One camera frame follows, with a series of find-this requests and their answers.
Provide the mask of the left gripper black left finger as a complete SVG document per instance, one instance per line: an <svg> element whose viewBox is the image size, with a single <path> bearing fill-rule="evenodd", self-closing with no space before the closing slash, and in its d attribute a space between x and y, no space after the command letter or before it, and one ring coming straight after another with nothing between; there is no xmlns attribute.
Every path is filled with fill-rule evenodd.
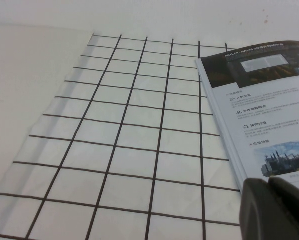
<svg viewBox="0 0 299 240"><path fill-rule="evenodd" d="M261 179L244 181L239 223L244 240L298 238L298 228L291 212L270 185Z"/></svg>

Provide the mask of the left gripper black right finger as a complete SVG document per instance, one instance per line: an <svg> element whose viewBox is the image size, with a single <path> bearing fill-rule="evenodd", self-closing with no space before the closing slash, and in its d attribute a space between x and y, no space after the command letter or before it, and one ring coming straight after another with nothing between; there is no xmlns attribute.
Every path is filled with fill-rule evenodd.
<svg viewBox="0 0 299 240"><path fill-rule="evenodd" d="M270 178L268 184L278 196L286 216L299 235L299 188L278 177Z"/></svg>

